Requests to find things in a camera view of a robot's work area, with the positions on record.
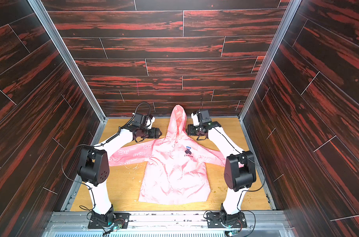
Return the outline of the aluminium front rail frame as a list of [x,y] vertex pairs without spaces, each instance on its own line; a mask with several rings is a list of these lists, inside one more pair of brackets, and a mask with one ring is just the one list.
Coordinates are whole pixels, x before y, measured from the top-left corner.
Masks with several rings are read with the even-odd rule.
[[[206,211],[131,211],[121,230],[109,229],[109,237],[294,237],[295,229],[283,211],[246,211],[245,218],[232,228],[212,223]],[[43,232],[44,237],[104,237],[107,231],[89,229],[85,212],[55,212]]]

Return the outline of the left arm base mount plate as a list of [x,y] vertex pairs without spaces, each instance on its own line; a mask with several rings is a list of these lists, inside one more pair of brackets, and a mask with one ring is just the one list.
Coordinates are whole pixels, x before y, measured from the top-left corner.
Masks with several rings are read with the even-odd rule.
[[114,212],[113,214],[99,215],[92,213],[88,224],[88,229],[126,229],[130,213]]

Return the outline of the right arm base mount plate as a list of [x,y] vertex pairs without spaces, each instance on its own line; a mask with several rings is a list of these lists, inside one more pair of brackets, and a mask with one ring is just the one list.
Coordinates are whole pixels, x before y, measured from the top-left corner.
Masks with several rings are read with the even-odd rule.
[[207,221],[208,228],[247,228],[245,215],[242,212],[229,215],[224,211],[206,211],[203,217]]

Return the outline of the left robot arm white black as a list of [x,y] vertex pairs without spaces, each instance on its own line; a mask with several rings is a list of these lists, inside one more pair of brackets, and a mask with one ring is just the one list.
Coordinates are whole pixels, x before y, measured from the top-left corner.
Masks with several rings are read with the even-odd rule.
[[155,118],[151,114],[135,113],[116,134],[101,142],[81,148],[77,174],[88,187],[93,208],[92,213],[106,215],[113,213],[112,204],[108,197],[106,180],[110,174],[108,158],[122,148],[125,144],[137,138],[159,138],[160,129],[152,127]]

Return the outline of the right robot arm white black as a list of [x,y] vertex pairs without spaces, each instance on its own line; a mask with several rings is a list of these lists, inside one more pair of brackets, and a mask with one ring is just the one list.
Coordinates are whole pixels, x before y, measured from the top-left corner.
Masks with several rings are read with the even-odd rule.
[[244,151],[237,146],[226,134],[221,124],[212,121],[208,110],[198,110],[191,114],[193,124],[186,132],[189,135],[205,137],[211,140],[222,153],[224,161],[224,180],[228,191],[221,205],[220,214],[232,218],[241,210],[244,195],[256,182],[254,156],[250,151]]

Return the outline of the pink hooded jacket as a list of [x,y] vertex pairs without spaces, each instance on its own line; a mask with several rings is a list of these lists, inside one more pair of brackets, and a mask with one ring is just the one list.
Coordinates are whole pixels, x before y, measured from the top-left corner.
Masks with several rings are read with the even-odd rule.
[[227,156],[243,151],[221,127],[209,131],[218,150],[201,146],[186,134],[186,121],[184,108],[176,105],[165,138],[122,148],[109,157],[111,166],[147,163],[140,202],[177,205],[206,201],[211,191],[206,164],[225,166]]

